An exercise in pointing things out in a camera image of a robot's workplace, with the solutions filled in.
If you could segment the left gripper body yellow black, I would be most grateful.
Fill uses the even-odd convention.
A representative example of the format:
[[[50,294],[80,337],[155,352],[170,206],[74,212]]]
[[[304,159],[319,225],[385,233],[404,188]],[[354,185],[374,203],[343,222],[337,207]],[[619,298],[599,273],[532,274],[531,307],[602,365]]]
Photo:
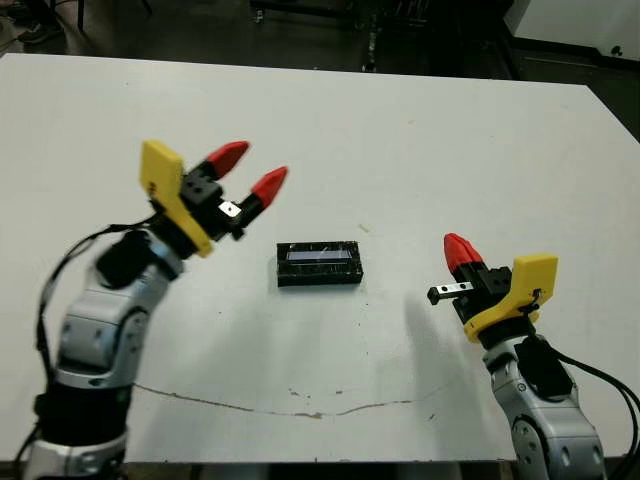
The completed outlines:
[[[158,140],[143,143],[140,184],[163,223],[170,226],[168,242],[183,258],[211,254],[212,221],[222,202],[220,179],[205,177],[196,167],[185,171],[184,159]]]

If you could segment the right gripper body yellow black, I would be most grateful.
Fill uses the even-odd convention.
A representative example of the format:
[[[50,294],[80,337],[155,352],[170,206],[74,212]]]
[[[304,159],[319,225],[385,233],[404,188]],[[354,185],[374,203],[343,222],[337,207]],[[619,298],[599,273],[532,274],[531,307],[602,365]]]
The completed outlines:
[[[467,339],[495,346],[534,332],[539,308],[553,296],[557,266],[549,254],[517,257],[511,267],[469,263],[452,274],[453,283],[431,287],[427,298],[433,305],[450,299]]]

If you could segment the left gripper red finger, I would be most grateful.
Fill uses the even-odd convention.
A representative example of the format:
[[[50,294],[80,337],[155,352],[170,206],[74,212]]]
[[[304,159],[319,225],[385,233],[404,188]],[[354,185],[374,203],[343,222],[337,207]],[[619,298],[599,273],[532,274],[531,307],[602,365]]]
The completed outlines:
[[[249,195],[241,202],[241,226],[248,226],[264,210],[266,210],[282,187],[288,168],[279,167],[265,174],[250,190]]]
[[[249,149],[247,141],[226,143],[207,155],[196,167],[196,171],[211,179],[222,179],[244,156]]]

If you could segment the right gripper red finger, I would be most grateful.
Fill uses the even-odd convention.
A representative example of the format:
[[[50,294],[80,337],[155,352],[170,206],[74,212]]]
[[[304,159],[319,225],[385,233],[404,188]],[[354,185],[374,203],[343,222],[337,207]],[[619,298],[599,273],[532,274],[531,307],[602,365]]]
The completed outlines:
[[[454,267],[469,263],[483,263],[481,255],[472,246],[471,242],[460,235],[454,235]]]
[[[444,255],[449,272],[453,274],[461,265],[468,263],[466,240],[455,234],[444,236]]]

